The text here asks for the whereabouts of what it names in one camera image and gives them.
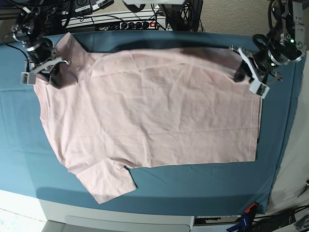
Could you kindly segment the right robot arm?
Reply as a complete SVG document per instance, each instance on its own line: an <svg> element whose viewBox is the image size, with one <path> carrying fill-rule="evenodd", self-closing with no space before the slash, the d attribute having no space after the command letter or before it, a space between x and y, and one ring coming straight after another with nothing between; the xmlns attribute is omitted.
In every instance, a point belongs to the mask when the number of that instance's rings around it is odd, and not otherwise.
<svg viewBox="0 0 309 232"><path fill-rule="evenodd" d="M61 65L69 64L63 58L54 43L46 38L46 22L54 14L63 0L31 0L30 3L19 3L10 0L14 6L21 6L20 15L11 28L12 38L21 42L24 50L7 43L25 57L25 70L21 72L21 84L34 85L40 77L51 86L60 89L65 86Z"/></svg>

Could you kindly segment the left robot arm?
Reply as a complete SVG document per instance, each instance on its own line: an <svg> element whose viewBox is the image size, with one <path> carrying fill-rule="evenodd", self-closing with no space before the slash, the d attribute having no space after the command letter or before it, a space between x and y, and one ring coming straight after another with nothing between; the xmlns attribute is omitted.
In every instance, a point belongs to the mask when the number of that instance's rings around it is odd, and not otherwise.
<svg viewBox="0 0 309 232"><path fill-rule="evenodd" d="M271 0L268 5L268 27L266 35L252 36L258 48L252 52L244 50L257 78L266 84L271 75L274 80L281 80L281 75L274 71L277 67L290 62L299 62L306 53L304 9L309 6L307 0Z"/></svg>

